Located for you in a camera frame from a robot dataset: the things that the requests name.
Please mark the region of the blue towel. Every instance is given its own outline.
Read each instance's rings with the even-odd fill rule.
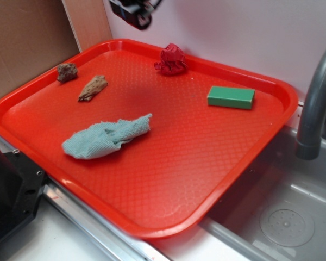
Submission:
[[[76,159],[95,159],[121,148],[121,145],[150,130],[152,114],[134,121],[101,122],[75,133],[64,141],[64,152]]]

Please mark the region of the stainless steel sink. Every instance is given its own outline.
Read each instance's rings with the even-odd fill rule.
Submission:
[[[326,260],[326,141],[311,161],[285,127],[201,225],[250,260]]]

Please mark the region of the cardboard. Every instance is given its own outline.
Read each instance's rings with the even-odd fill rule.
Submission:
[[[78,52],[61,0],[0,0],[0,98]]]

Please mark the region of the drain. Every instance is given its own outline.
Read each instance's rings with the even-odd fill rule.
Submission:
[[[311,216],[289,203],[276,204],[265,209],[260,226],[264,235],[280,246],[302,246],[314,234]]]

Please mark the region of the red tray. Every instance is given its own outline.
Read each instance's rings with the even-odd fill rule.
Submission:
[[[161,48],[111,40],[76,55],[78,78],[61,84],[56,68],[0,100],[0,135],[70,192],[124,231],[161,238],[196,224],[295,111],[286,83],[186,56],[187,73],[163,76]],[[95,75],[109,86],[77,102]],[[208,106],[212,85],[255,89],[251,110]],[[61,144],[101,121],[152,113],[151,131],[93,160]]]

